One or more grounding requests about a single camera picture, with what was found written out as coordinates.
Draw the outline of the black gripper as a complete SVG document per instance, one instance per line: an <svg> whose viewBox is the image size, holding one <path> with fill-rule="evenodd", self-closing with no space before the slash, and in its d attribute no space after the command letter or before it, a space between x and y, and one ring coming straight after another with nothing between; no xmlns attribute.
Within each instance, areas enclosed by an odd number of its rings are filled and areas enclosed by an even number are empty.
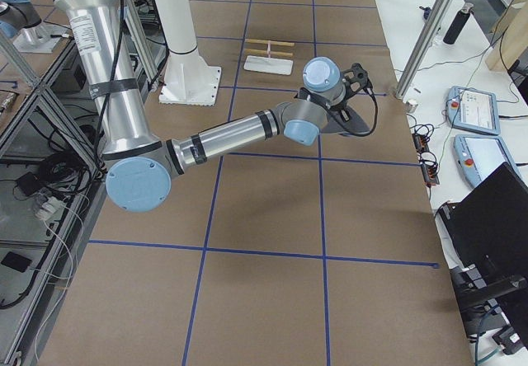
<svg viewBox="0 0 528 366"><path fill-rule="evenodd" d="M332 106L329 102L325 104L327 108L328 120L336 120L342 124L351 123L353 118L353 109L347 102L338 103Z"/></svg>

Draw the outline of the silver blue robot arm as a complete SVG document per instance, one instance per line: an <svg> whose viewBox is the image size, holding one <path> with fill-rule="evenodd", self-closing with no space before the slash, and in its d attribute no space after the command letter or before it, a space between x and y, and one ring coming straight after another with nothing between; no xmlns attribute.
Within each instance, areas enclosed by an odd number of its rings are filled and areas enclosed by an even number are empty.
<svg viewBox="0 0 528 366"><path fill-rule="evenodd" d="M31 0L1 0L1 32L21 53L51 54L69 37L65 26L44 23Z"/></svg>
<svg viewBox="0 0 528 366"><path fill-rule="evenodd" d="M351 81L328 58L311 59L304 86L292 102L261 110L194 134L162 141L149 128L144 102L122 40L124 0L54 0L63 10L87 73L106 146L97 155L108 164L106 192L130 212L157 208L172 179L252 143L283 135L310 145L320 134L365 134L367 126L347 104Z"/></svg>

